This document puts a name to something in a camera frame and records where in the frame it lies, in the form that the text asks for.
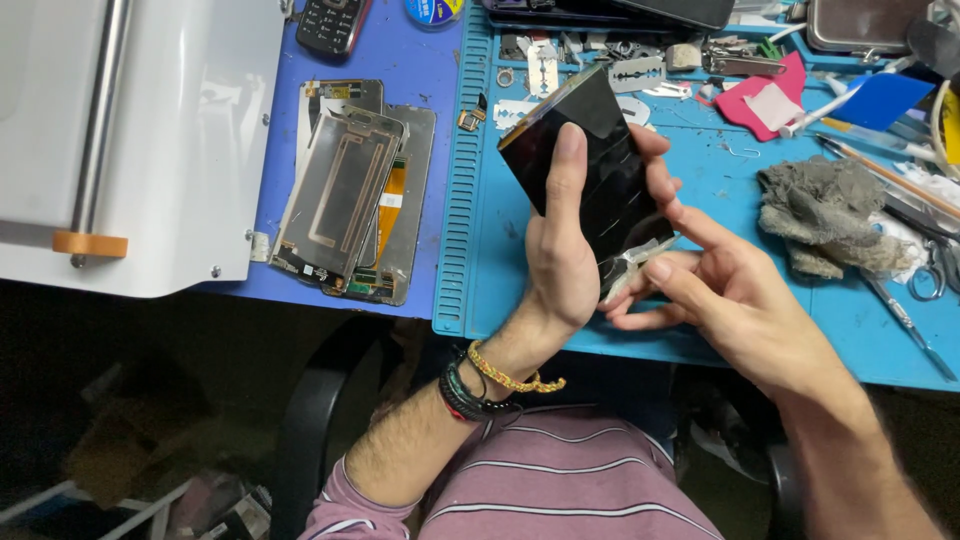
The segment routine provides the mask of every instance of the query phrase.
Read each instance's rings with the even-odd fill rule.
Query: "right hand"
[[[689,323],[772,399],[781,391],[809,395],[825,383],[855,383],[766,253],[681,205],[675,190],[650,187],[674,228],[704,250],[648,261],[627,290],[600,305],[614,326],[643,331]],[[657,291],[672,303],[628,313]]]

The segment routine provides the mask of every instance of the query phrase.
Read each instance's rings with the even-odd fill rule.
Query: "hand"
[[[648,164],[648,176],[661,179],[666,165],[660,157],[670,148],[663,137],[631,125],[631,132]],[[572,123],[564,125],[554,147],[547,178],[546,216],[531,206],[526,250],[530,287],[516,316],[541,320],[543,337],[559,351],[565,341],[589,321],[600,296],[596,258],[580,230],[580,197],[587,180],[587,138]],[[660,188],[659,182],[651,182]],[[679,181],[671,184],[674,193]]]
[[[824,384],[855,384],[770,257],[698,209],[681,205],[664,178],[655,179],[656,188],[651,185],[661,211],[704,251],[668,252],[647,262],[628,290],[600,306],[607,318],[633,331],[689,323],[773,399],[781,391],[811,395]],[[672,303],[627,312],[657,291]]]

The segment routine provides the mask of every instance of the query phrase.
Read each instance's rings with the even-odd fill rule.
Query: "person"
[[[623,331],[693,325],[774,402],[801,475],[809,537],[944,538],[900,469],[867,394],[773,261],[681,204],[682,184],[662,156],[668,141],[639,126],[631,131],[660,213],[702,251],[650,260],[599,309]],[[597,265],[579,224],[586,146],[580,128],[563,126],[546,215],[532,211],[527,227],[529,286],[475,351],[509,379],[480,375],[467,358],[452,364],[450,380],[473,398],[508,399],[511,390],[501,382],[531,378],[598,309]],[[628,311],[654,292],[671,302]],[[721,537],[677,487],[670,455],[632,424],[592,407],[528,409],[477,422],[462,418],[446,395],[434,381],[373,425],[334,466],[301,539],[409,538],[402,520],[431,486],[439,495],[421,540]]]

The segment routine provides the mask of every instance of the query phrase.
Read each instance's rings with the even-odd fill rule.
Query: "yellow braided bracelet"
[[[518,382],[513,380],[495,367],[491,366],[479,353],[477,353],[477,347],[482,344],[483,341],[477,339],[473,343],[470,343],[469,349],[467,349],[467,356],[470,358],[470,361],[473,362],[473,365],[477,366],[477,369],[481,373],[489,377],[490,379],[496,381],[497,384],[513,390],[515,392],[537,392],[538,394],[548,394],[550,392],[556,392],[564,386],[566,386],[566,379],[559,378],[555,382],[543,383],[540,382],[540,372],[534,372],[534,379],[531,382]]]

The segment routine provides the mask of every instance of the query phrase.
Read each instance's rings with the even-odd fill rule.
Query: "blue plastic pry tool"
[[[856,94],[831,115],[855,126],[885,132],[902,114],[924,99],[934,85],[897,73],[867,78]]]

